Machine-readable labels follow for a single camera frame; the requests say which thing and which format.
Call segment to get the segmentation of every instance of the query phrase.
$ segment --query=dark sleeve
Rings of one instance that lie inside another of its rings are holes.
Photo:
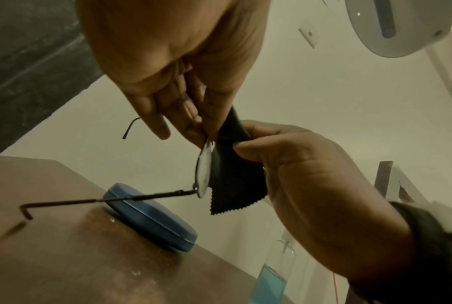
[[[452,233],[446,233],[427,211],[392,204],[413,232],[413,262],[389,282],[373,288],[350,283],[352,289],[371,303],[452,303]]]

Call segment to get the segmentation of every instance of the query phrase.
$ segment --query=wall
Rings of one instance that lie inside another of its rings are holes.
[[[452,206],[452,99],[426,53],[369,53],[344,4],[331,3],[327,10],[320,1],[273,2],[263,52],[235,102],[239,115],[337,141],[371,182],[378,163],[393,160],[428,199]],[[315,50],[298,32],[305,18],[321,35]],[[134,117],[102,78],[4,154],[57,159],[103,188],[119,181],[146,193],[188,189],[198,150],[177,133],[160,142],[141,124],[123,141]],[[252,275],[282,232],[266,204],[211,217],[208,197],[162,202],[198,231],[199,245]],[[296,303],[333,303],[331,274],[299,251],[288,294]],[[339,288],[344,301],[344,279]]]

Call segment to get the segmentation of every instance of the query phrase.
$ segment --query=clear plastic bottle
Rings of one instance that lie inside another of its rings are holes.
[[[249,304],[280,304],[286,284],[296,261],[295,240],[285,231],[273,243],[257,278]]]

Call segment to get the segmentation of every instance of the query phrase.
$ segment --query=glasses frame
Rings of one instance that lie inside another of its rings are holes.
[[[128,133],[131,130],[131,127],[133,124],[141,119],[140,117],[133,119],[131,123],[129,124],[129,127],[127,128],[125,134],[123,135],[123,139],[126,139],[128,136]],[[189,196],[196,194],[199,198],[203,198],[203,195],[199,192],[199,182],[198,181],[198,175],[199,175],[199,168],[200,168],[200,159],[203,153],[207,149],[211,149],[211,141],[207,139],[206,143],[204,144],[199,157],[196,161],[196,169],[195,169],[195,176],[194,176],[194,184],[192,186],[192,190],[178,190],[173,192],[162,192],[162,193],[156,193],[156,194],[148,194],[148,195],[135,195],[135,196],[126,196],[126,197],[119,197],[119,198],[92,198],[92,199],[82,199],[82,200],[68,200],[68,201],[56,201],[56,202],[42,202],[42,203],[29,203],[29,204],[23,204],[19,206],[19,210],[24,215],[24,217],[28,220],[32,220],[33,216],[30,214],[29,209],[34,208],[44,208],[44,207],[56,207],[56,206],[70,206],[70,205],[81,205],[81,204],[93,204],[93,203],[110,203],[110,202],[116,202],[116,201],[124,201],[124,200],[130,200],[130,201],[143,201],[143,200],[151,200],[151,199],[158,199],[158,198],[168,198],[168,197],[180,197],[180,196]]]

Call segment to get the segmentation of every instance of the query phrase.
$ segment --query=hand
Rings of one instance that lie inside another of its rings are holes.
[[[76,8],[99,65],[149,128],[168,138],[165,116],[201,147],[258,57],[270,2],[77,0]]]
[[[339,145],[299,127],[244,126],[253,140],[237,144],[236,153],[263,163],[278,217],[317,261],[352,281],[408,265],[410,228]]]

